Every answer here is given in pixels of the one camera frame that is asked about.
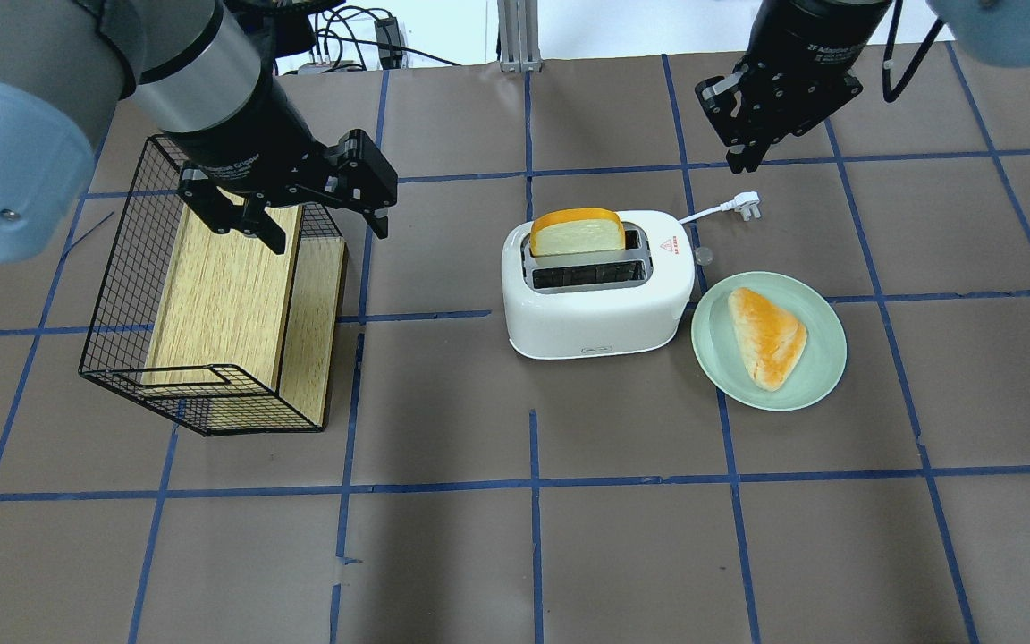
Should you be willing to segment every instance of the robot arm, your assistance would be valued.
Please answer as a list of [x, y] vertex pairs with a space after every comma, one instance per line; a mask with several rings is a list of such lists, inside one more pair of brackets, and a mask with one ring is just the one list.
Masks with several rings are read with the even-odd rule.
[[[5, 16], [28, 29], [3, 39]], [[362, 131], [315, 141], [220, 0], [0, 0], [0, 261], [41, 251], [131, 94], [193, 161], [179, 196], [213, 231], [282, 252], [265, 207], [320, 201], [387, 235], [397, 172]]]
[[[804, 135], [862, 91], [853, 68], [882, 18], [900, 0], [763, 0], [749, 48], [726, 77], [705, 78], [695, 88], [701, 109], [728, 146], [735, 173], [753, 172], [769, 146]], [[894, 101], [916, 71], [924, 49], [949, 24], [961, 47], [997, 66], [1030, 65], [1030, 1], [928, 0], [939, 15], [911, 68], [890, 87]]]

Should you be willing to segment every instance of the black wire basket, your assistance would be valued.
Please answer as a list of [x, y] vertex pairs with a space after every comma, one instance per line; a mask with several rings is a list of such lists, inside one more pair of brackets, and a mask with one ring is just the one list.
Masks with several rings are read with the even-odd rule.
[[[98, 293], [78, 374], [203, 436], [322, 431], [322, 421], [314, 423], [278, 391], [237, 364], [146, 367], [182, 221], [184, 203], [174, 191], [185, 160], [163, 135], [145, 140]], [[340, 236], [325, 208], [307, 204], [299, 236], [289, 243]], [[153, 383], [163, 380], [160, 372], [175, 375], [175, 383]]]

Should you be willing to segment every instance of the bread slice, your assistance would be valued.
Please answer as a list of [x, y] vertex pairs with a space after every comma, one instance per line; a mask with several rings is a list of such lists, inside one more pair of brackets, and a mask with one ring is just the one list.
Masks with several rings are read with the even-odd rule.
[[626, 247], [618, 213], [600, 207], [556, 209], [531, 224], [531, 256], [613, 251]]
[[735, 289], [728, 297], [736, 346], [742, 363], [757, 386], [778, 391], [801, 359], [809, 331], [800, 319], [749, 289]]

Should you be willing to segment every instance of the white toaster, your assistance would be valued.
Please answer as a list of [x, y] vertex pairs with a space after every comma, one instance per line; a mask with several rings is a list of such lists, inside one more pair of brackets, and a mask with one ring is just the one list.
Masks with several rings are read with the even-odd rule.
[[527, 358], [638, 353], [665, 345], [694, 287], [694, 249], [665, 212], [618, 212], [626, 248], [531, 257], [531, 223], [504, 244], [507, 334]]

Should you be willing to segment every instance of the light green plate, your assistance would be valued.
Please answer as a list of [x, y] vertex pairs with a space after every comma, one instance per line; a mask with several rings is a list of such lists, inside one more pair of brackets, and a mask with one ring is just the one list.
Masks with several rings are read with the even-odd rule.
[[[782, 388], [767, 392], [749, 378], [736, 347], [728, 295], [740, 286], [752, 289], [800, 319], [810, 332], [801, 360]], [[833, 307], [793, 277], [778, 273], [741, 273], [718, 281], [698, 302], [690, 326], [694, 354], [718, 388], [740, 403], [768, 411], [810, 407], [829, 395], [845, 374], [848, 346], [845, 329]]]

